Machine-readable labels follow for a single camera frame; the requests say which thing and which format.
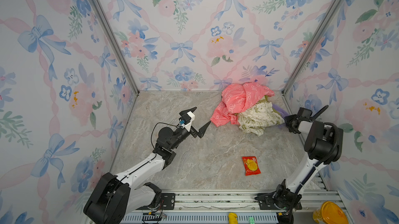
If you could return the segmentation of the yellow lidded container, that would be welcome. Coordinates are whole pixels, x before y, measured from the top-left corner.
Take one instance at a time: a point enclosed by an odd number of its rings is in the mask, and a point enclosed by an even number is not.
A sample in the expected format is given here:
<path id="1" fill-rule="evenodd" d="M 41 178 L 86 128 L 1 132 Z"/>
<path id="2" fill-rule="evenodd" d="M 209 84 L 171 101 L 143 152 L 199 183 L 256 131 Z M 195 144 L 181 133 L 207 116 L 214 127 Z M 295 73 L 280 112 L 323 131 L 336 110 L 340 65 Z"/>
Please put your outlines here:
<path id="1" fill-rule="evenodd" d="M 326 201 L 312 214 L 317 224 L 348 224 L 344 211 L 335 203 Z"/>

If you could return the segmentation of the pink patterned cloth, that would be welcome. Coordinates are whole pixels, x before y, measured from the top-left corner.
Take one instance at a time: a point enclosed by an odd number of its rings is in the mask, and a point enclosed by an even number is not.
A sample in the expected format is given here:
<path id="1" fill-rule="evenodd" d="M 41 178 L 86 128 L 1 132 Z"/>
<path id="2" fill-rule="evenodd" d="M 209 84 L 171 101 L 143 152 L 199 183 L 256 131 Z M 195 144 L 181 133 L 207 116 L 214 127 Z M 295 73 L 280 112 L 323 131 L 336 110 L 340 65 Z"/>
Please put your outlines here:
<path id="1" fill-rule="evenodd" d="M 231 84 L 221 93 L 221 102 L 214 110 L 211 122 L 217 127 L 227 123 L 239 125 L 238 114 L 250 109 L 265 96 L 274 95 L 273 90 L 256 82 Z"/>

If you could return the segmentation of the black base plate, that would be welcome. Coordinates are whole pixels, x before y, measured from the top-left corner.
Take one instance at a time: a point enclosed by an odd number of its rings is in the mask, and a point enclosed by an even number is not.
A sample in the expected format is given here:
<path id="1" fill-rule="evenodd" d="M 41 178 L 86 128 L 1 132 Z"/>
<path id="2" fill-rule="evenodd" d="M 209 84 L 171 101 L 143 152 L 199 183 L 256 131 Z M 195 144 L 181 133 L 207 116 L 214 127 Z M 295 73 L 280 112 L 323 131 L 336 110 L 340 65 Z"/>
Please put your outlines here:
<path id="1" fill-rule="evenodd" d="M 159 210 L 174 210 L 175 208 L 175 193 L 161 193 L 155 196 L 153 202 L 148 206 L 142 206 L 138 210 L 159 211 Z"/>
<path id="2" fill-rule="evenodd" d="M 261 210 L 287 211 L 293 202 L 295 203 L 294 210 L 301 210 L 301 198 L 302 195 L 295 195 L 291 192 L 280 195 L 277 192 L 271 192 L 259 193 L 256 195 L 255 200 L 258 202 Z"/>

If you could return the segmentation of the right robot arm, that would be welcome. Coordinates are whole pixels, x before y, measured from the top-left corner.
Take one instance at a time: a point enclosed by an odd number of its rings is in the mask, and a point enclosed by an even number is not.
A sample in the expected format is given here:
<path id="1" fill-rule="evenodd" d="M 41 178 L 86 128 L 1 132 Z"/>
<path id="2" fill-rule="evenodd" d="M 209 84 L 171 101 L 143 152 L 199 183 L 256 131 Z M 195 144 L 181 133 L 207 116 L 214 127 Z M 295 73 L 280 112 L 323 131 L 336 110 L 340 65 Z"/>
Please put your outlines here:
<path id="1" fill-rule="evenodd" d="M 307 137 L 304 143 L 304 157 L 299 166 L 273 194 L 274 205 L 278 209 L 294 208 L 302 197 L 304 187 L 316 173 L 341 157 L 343 129 L 333 123 L 317 120 L 327 109 L 326 105 L 313 114 L 311 110 L 301 107 L 297 114 L 284 118 L 291 133 Z"/>

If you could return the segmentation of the cream leaf-print cloth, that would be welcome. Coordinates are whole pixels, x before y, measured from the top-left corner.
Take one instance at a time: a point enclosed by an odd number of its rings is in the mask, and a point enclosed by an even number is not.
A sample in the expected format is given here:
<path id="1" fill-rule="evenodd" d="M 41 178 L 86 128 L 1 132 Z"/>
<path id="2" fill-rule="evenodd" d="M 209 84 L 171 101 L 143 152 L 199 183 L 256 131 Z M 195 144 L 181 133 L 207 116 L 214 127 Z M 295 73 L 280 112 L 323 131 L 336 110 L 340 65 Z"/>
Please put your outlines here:
<path id="1" fill-rule="evenodd" d="M 264 96 L 253 107 L 239 113 L 238 123 L 242 132 L 262 136 L 267 127 L 284 124 L 284 119 L 273 109 L 272 104 Z"/>

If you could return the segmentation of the red snack packet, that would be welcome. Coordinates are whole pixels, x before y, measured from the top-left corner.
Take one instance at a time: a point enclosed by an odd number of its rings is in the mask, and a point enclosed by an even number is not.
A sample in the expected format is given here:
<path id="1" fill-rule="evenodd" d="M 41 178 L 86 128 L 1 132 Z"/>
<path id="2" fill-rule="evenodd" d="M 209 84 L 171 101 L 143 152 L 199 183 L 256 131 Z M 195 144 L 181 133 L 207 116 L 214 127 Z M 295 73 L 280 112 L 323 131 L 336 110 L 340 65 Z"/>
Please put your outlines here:
<path id="1" fill-rule="evenodd" d="M 242 157 L 242 160 L 244 163 L 246 176 L 261 174 L 258 161 L 255 156 Z"/>

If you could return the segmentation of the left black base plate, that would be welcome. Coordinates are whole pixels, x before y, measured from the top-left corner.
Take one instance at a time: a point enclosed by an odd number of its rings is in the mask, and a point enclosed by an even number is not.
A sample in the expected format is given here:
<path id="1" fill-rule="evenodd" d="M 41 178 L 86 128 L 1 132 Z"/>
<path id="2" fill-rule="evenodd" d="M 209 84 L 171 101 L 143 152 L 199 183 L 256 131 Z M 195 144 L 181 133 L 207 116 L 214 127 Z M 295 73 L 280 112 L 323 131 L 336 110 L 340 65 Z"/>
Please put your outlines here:
<path id="1" fill-rule="evenodd" d="M 148 206 L 142 206 L 138 210 L 159 211 L 159 210 L 174 210 L 175 208 L 175 193 L 161 193 L 155 196 L 153 202 Z"/>

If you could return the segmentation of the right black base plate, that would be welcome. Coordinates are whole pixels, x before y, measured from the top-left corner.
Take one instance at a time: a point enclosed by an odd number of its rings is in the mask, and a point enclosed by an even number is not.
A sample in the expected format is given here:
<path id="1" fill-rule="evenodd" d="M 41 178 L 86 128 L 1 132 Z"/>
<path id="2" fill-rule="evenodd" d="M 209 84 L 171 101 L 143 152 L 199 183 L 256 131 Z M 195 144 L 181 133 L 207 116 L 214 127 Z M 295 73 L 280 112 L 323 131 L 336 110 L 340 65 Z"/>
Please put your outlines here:
<path id="1" fill-rule="evenodd" d="M 256 195 L 255 200 L 258 202 L 261 210 L 287 211 L 293 202 L 295 203 L 294 210 L 301 210 L 301 198 L 302 195 L 295 195 L 291 192 L 280 195 L 277 192 L 271 192 L 259 193 Z"/>

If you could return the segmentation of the right aluminium corner post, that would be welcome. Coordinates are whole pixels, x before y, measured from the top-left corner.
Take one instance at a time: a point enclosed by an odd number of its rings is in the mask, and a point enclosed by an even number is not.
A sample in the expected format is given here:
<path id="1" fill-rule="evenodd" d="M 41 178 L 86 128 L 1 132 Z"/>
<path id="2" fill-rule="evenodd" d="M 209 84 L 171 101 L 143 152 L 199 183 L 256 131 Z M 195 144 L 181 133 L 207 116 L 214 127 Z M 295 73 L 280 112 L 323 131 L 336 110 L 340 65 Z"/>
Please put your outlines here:
<path id="1" fill-rule="evenodd" d="M 295 69 L 293 70 L 293 73 L 290 75 L 287 83 L 285 84 L 282 93 L 284 96 L 289 94 L 289 91 L 291 88 L 294 87 L 294 83 L 297 79 L 297 77 L 300 75 L 302 69 L 305 67 L 306 63 L 308 62 L 311 54 L 313 51 L 316 49 L 319 41 L 329 28 L 329 25 L 335 15 L 338 13 L 341 5 L 344 3 L 345 0 L 332 0 L 330 3 L 329 7 L 327 8 L 327 11 L 325 12 L 324 18 L 320 21 L 317 29 L 314 32 L 314 35 L 309 43 L 309 46 L 305 48 L 304 52 L 302 53 L 301 58 L 299 59 L 298 64 L 296 65 Z"/>

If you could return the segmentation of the purple cloth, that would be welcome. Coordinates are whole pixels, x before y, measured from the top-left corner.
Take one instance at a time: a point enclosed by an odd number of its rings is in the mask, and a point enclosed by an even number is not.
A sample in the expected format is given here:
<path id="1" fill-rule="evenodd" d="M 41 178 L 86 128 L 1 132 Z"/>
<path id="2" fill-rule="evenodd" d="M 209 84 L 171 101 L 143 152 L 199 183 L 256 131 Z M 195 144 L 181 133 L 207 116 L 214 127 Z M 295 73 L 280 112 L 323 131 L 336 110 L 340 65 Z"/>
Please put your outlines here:
<path id="1" fill-rule="evenodd" d="M 285 111 L 283 108 L 281 108 L 280 106 L 276 105 L 275 103 L 272 104 L 272 107 L 274 110 L 277 111 L 278 114 L 281 115 L 281 117 L 284 119 L 286 116 L 295 116 L 295 115 L 290 115 L 287 111 Z"/>

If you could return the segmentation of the left aluminium corner post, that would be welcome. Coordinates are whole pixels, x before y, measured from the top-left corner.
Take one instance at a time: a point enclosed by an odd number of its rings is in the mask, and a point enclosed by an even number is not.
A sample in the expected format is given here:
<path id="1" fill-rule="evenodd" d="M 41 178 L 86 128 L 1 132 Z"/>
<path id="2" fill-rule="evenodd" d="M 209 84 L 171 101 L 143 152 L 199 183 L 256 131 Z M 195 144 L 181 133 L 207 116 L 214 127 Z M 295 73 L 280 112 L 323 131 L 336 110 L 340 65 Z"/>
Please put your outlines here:
<path id="1" fill-rule="evenodd" d="M 120 65 L 122 67 L 122 71 L 124 72 L 124 74 L 127 78 L 128 84 L 132 87 L 134 95 L 139 96 L 139 90 L 134 82 L 134 79 L 133 79 L 131 71 L 129 70 L 128 64 L 122 55 L 122 51 L 117 44 L 115 35 L 112 32 L 112 28 L 110 26 L 110 23 L 109 23 L 107 17 L 106 17 L 106 13 L 105 13 L 104 9 L 101 6 L 100 1 L 99 0 L 88 0 L 88 1 L 93 6 L 94 12 L 96 13 L 97 18 L 99 20 L 99 24 L 100 24 L 102 30 L 105 32 L 106 37 L 109 40 L 110 46 L 116 55 L 117 61 L 120 63 Z"/>

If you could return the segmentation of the small yellow object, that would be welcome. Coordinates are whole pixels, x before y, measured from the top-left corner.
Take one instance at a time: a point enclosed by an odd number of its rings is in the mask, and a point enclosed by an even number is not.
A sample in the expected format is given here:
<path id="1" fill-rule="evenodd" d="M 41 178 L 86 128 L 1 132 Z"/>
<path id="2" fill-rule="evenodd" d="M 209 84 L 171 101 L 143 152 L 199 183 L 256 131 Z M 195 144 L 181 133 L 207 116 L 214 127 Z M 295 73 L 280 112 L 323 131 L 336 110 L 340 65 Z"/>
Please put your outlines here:
<path id="1" fill-rule="evenodd" d="M 238 224 L 238 216 L 236 213 L 228 214 L 228 222 L 229 224 Z"/>

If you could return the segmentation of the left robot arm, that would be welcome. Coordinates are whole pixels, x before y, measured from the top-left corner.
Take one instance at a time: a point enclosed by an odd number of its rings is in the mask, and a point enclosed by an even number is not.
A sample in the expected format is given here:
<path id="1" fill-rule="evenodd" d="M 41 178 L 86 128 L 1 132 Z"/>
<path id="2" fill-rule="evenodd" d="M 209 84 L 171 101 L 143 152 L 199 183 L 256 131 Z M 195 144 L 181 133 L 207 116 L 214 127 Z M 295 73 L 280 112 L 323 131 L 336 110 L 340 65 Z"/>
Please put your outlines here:
<path id="1" fill-rule="evenodd" d="M 176 156 L 175 149 L 189 136 L 202 138 L 209 123 L 196 130 L 192 123 L 196 108 L 180 112 L 177 125 L 165 124 L 159 130 L 153 151 L 130 169 L 116 175 L 104 174 L 91 193 L 83 213 L 96 224 L 119 224 L 135 210 L 172 209 L 170 194 L 163 194 L 148 178 L 167 168 Z"/>

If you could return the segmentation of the aluminium mounting rail base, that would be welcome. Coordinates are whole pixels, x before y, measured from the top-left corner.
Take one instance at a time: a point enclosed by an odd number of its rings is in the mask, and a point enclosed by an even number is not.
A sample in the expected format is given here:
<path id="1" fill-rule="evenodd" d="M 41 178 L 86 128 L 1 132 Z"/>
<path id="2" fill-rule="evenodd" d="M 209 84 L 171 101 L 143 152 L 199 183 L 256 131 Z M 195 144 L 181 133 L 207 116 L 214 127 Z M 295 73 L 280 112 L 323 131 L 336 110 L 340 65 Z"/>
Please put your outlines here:
<path id="1" fill-rule="evenodd" d="M 256 190 L 166 190 L 175 193 L 174 210 L 146 211 L 135 210 L 126 214 L 122 224 L 228 224 L 228 214 L 238 215 L 238 224 L 248 224 L 253 217 L 256 224 L 282 224 L 288 211 L 261 210 L 255 197 Z M 326 202 L 337 204 L 354 224 L 343 198 L 337 191 L 306 189 L 302 194 L 301 210 L 292 210 L 293 224 L 316 224 L 312 218 L 315 210 Z"/>

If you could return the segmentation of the aluminium corner post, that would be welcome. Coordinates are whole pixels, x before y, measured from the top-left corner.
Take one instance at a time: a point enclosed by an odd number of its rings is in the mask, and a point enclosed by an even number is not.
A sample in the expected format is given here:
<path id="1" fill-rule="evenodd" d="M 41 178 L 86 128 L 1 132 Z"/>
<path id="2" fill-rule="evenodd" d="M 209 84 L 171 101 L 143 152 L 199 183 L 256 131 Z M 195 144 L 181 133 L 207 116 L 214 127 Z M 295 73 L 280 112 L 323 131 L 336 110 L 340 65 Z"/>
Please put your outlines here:
<path id="1" fill-rule="evenodd" d="M 122 55 L 122 51 L 117 44 L 115 35 L 112 32 L 112 28 L 110 26 L 110 23 L 109 23 L 107 17 L 106 17 L 106 13 L 105 13 L 104 9 L 101 6 L 100 1 L 99 0 L 88 0 L 88 1 L 93 6 L 94 12 L 96 13 L 97 18 L 99 20 L 99 24 L 100 24 L 102 30 L 105 32 L 106 37 L 109 40 L 110 46 L 116 55 L 117 61 L 120 63 L 120 65 L 122 67 L 122 71 L 124 72 L 124 74 L 127 78 L 128 84 L 132 87 L 134 95 L 139 96 L 139 90 L 134 82 L 134 79 L 133 79 L 131 71 L 129 70 L 128 64 Z"/>
<path id="2" fill-rule="evenodd" d="M 297 77 L 300 75 L 302 69 L 305 67 L 306 63 L 308 62 L 311 54 L 313 51 L 316 49 L 319 41 L 329 28 L 329 25 L 335 15 L 338 13 L 341 5 L 344 3 L 345 0 L 332 0 L 330 3 L 329 7 L 327 8 L 327 11 L 325 12 L 324 18 L 320 21 L 317 29 L 314 32 L 314 35 L 309 43 L 309 46 L 305 48 L 304 52 L 302 53 L 301 58 L 299 59 L 298 64 L 296 65 L 295 69 L 293 70 L 293 73 L 290 75 L 287 83 L 285 84 L 282 93 L 284 96 L 289 94 L 289 91 L 291 88 L 294 87 L 294 83 L 297 79 Z"/>

